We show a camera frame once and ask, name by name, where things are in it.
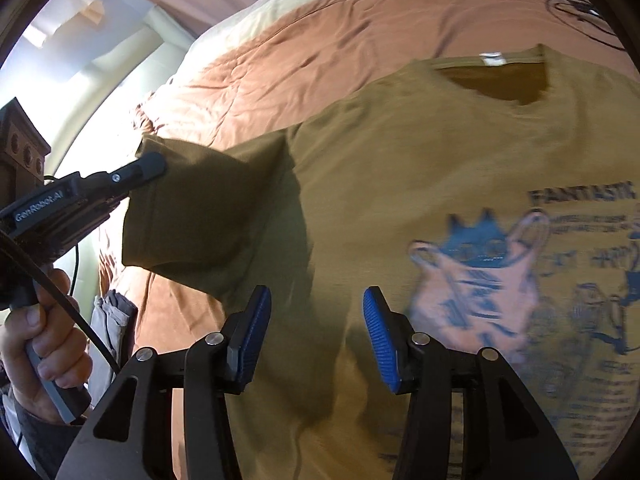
blue gripper pad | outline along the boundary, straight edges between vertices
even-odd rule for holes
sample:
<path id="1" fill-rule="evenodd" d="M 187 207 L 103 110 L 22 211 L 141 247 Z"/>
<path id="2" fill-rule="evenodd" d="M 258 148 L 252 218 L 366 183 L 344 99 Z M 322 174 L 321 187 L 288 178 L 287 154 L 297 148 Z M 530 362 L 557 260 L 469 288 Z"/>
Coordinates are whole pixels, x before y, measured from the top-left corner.
<path id="1" fill-rule="evenodd" d="M 271 317 L 271 291 L 257 285 L 241 314 L 227 348 L 227 363 L 235 372 L 234 382 L 244 387 L 254 378 L 255 365 Z"/>
<path id="2" fill-rule="evenodd" d="M 362 298 L 362 310 L 382 380 L 385 381 L 392 393 L 396 394 L 401 386 L 398 372 L 398 352 L 393 344 L 388 326 L 391 311 L 379 288 L 370 286 L 365 290 Z"/>

hand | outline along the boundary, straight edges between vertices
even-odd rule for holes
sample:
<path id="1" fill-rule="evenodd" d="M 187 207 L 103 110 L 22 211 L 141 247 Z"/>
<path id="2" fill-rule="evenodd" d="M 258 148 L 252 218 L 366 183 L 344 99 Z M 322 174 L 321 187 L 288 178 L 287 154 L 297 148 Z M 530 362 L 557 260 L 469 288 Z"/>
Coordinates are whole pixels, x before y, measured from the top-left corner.
<path id="1" fill-rule="evenodd" d="M 69 278 L 62 270 L 53 270 L 49 277 L 62 292 L 68 292 Z M 61 424 L 58 410 L 31 367 L 25 342 L 32 339 L 34 351 L 42 358 L 38 374 L 44 380 L 55 380 L 61 388 L 84 384 L 92 361 L 84 333 L 48 292 L 38 287 L 36 293 L 40 304 L 13 310 L 0 326 L 0 356 L 20 405 L 42 420 Z M 68 298 L 77 309 L 76 300 Z"/>

black wire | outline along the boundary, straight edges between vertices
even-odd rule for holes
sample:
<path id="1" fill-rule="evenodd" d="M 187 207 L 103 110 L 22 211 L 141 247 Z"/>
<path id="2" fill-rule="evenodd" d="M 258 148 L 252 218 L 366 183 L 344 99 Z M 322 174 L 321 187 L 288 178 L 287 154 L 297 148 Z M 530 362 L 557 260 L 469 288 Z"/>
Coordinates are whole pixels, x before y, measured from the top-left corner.
<path id="1" fill-rule="evenodd" d="M 31 276 L 44 290 L 46 290 L 51 297 L 59 304 L 69 317 L 80 327 L 89 340 L 95 345 L 98 351 L 102 354 L 104 359 L 108 362 L 111 369 L 115 374 L 119 373 L 120 366 L 114 359 L 111 352 L 107 349 L 102 340 L 96 335 L 94 330 L 84 320 L 82 315 L 74 308 L 73 304 L 68 298 L 56 287 L 56 285 L 49 279 L 49 277 L 42 272 L 37 264 L 31 259 L 31 257 L 22 250 L 22 248 L 16 244 L 9 236 L 2 230 L 0 230 L 0 251 L 7 255 L 7 257 L 23 272 Z"/>
<path id="2" fill-rule="evenodd" d="M 597 41 L 600 44 L 610 46 L 615 50 L 619 50 L 621 52 L 626 52 L 626 49 L 622 46 L 617 46 L 614 44 L 610 44 L 607 41 L 601 40 L 600 38 L 596 38 L 591 34 L 584 32 L 581 28 L 572 25 L 567 20 L 563 20 L 554 10 L 557 12 L 562 12 L 563 14 L 567 14 L 568 16 L 573 16 L 577 19 L 578 22 L 589 23 L 596 30 L 599 30 L 603 34 L 607 34 L 608 36 L 613 36 L 616 38 L 615 33 L 609 28 L 609 25 L 604 20 L 604 18 L 600 15 L 598 10 L 593 7 L 593 4 L 589 0 L 547 0 L 545 2 L 545 7 L 548 12 L 555 17 L 556 20 L 560 21 L 567 27 L 571 27 L 573 30 L 577 30 L 590 40 Z M 599 25 L 594 19 L 599 20 L 604 23 L 607 28 Z"/>
<path id="3" fill-rule="evenodd" d="M 78 267 L 80 266 L 80 248 L 76 244 L 76 266 L 74 267 L 74 277 L 71 280 L 71 288 L 69 289 L 69 295 L 72 296 L 76 290 L 76 279 L 78 278 Z"/>
<path id="4" fill-rule="evenodd" d="M 57 177 L 52 176 L 52 175 L 45 175 L 44 180 L 52 180 L 52 181 L 56 181 L 58 180 Z M 69 295 L 72 296 L 74 294 L 74 291 L 76 290 L 76 280 L 78 279 L 78 267 L 80 266 L 80 247 L 78 247 L 78 244 L 76 244 L 76 265 L 74 267 L 74 276 L 73 279 L 71 280 L 71 289 L 69 290 Z"/>

olive t-shirt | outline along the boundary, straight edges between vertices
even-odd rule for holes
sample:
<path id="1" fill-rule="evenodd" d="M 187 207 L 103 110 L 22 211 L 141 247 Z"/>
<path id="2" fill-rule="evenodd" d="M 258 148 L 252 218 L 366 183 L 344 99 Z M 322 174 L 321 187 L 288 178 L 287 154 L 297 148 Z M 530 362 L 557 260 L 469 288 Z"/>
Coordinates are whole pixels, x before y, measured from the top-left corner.
<path id="1" fill-rule="evenodd" d="M 376 367 L 371 285 L 450 348 L 498 348 L 591 479 L 639 405 L 639 124 L 636 83 L 544 46 L 415 61 L 224 153 L 147 137 L 168 173 L 132 193 L 123 260 L 227 312 L 271 288 L 228 399 L 245 479 L 390 478 L 408 399 Z"/>

bed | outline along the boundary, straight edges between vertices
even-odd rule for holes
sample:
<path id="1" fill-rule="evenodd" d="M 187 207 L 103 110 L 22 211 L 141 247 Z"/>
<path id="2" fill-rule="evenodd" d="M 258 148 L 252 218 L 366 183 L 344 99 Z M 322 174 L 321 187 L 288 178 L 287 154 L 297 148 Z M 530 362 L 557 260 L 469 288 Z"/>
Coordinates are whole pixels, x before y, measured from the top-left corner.
<path id="1" fill-rule="evenodd" d="M 640 80 L 615 37 L 550 1 L 260 0 L 205 32 L 177 73 L 135 108 L 122 163 L 143 134 L 225 150 L 306 120 L 412 59 L 543 43 Z M 136 346 L 169 352 L 218 330 L 225 316 L 215 298 L 126 266 L 125 214 L 123 204 L 100 227 L 100 290 L 139 307 Z M 174 467 L 186 478 L 181 402 L 176 394 Z"/>

